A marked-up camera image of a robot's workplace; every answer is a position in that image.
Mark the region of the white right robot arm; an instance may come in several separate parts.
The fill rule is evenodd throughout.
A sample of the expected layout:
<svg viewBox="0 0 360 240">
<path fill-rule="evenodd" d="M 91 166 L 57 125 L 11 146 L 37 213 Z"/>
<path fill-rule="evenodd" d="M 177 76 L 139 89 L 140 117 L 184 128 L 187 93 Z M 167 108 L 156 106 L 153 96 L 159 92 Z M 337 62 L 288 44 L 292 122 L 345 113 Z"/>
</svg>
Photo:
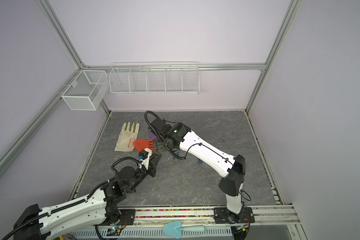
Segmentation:
<svg viewBox="0 0 360 240">
<path fill-rule="evenodd" d="M 174 158 L 185 160 L 191 154 L 222 177 L 219 188 L 226 195 L 227 204 L 225 216 L 216 216 L 215 219 L 229 224 L 239 223 L 244 217 L 242 190 L 246 173 L 245 158 L 241 155 L 234 157 L 217 149 L 181 122 L 170 125 L 152 111 L 145 111 L 144 119 L 159 145 Z"/>
</svg>

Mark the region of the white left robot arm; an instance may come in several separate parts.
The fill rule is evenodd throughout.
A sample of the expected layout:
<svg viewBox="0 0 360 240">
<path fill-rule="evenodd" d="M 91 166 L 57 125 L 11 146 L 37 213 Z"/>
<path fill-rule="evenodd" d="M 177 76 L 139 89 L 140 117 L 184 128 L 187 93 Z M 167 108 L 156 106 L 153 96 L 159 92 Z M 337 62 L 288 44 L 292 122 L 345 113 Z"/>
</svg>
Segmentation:
<svg viewBox="0 0 360 240">
<path fill-rule="evenodd" d="M 89 194 L 51 207 L 27 207 L 4 239 L 54 240 L 84 227 L 117 224 L 123 217 L 118 203 L 148 175 L 156 175 L 160 159 L 161 154 L 141 151 L 138 158 L 116 160 L 111 165 L 114 177 L 98 184 Z"/>
</svg>

